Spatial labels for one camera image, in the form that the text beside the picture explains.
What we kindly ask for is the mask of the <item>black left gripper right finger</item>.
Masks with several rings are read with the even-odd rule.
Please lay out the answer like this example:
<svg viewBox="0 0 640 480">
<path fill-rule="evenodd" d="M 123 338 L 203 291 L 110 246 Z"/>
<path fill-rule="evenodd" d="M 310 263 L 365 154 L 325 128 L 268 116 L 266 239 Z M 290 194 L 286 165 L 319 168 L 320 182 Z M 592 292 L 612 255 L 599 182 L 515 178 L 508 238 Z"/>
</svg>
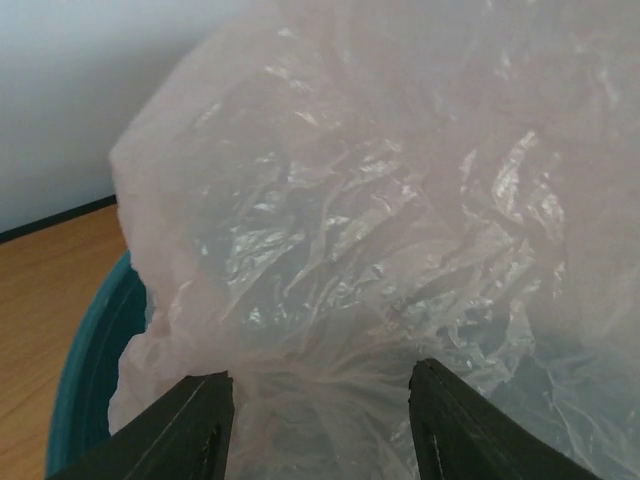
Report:
<svg viewBox="0 0 640 480">
<path fill-rule="evenodd" d="M 417 362 L 409 390 L 422 479 L 598 479 L 530 434 L 436 359 Z"/>
</svg>

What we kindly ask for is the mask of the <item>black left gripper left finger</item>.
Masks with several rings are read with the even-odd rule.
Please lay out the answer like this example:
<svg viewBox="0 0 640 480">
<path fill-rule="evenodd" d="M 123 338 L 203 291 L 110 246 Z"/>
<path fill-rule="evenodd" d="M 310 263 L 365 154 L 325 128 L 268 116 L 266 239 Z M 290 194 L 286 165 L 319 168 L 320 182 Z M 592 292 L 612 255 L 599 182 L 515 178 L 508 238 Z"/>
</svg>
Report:
<svg viewBox="0 0 640 480">
<path fill-rule="evenodd" d="M 53 479 L 223 479 L 234 418 L 226 372 L 187 376 Z"/>
</svg>

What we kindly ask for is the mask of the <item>teal plastic trash bin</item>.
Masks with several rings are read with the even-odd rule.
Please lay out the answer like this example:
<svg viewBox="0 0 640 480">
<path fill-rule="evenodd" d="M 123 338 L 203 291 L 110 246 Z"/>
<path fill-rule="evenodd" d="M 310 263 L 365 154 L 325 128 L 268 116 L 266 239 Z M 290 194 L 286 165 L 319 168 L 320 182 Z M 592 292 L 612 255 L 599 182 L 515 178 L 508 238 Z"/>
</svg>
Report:
<svg viewBox="0 0 640 480">
<path fill-rule="evenodd" d="M 124 253 L 76 330 L 51 415 L 45 475 L 55 474 L 110 438 L 107 410 L 126 345 L 142 333 L 147 293 Z"/>
</svg>

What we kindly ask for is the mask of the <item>translucent pink plastic trash bag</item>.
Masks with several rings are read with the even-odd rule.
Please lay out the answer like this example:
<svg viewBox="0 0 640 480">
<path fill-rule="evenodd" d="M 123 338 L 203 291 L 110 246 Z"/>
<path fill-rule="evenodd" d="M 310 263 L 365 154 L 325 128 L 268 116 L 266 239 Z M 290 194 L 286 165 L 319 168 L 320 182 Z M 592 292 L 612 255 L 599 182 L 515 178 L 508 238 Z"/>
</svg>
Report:
<svg viewBox="0 0 640 480">
<path fill-rule="evenodd" d="M 256 1 L 110 155 L 152 315 L 118 431 L 228 371 L 232 479 L 413 479 L 436 357 L 639 475 L 639 5 Z"/>
</svg>

